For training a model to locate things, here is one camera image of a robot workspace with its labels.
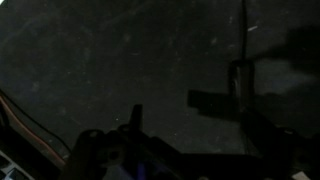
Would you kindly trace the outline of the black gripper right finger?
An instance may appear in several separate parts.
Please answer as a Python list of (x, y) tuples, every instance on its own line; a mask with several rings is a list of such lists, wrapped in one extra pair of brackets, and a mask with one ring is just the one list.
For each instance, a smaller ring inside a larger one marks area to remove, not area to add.
[(263, 156), (290, 156), (293, 150), (294, 131), (279, 127), (255, 109), (240, 113), (240, 124), (244, 134)]

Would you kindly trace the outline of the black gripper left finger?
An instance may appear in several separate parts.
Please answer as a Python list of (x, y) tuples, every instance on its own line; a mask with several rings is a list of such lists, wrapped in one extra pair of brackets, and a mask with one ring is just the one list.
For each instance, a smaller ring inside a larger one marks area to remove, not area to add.
[(137, 104), (133, 107), (130, 120), (129, 120), (129, 130), (131, 132), (138, 132), (142, 129), (143, 121), (143, 105)]

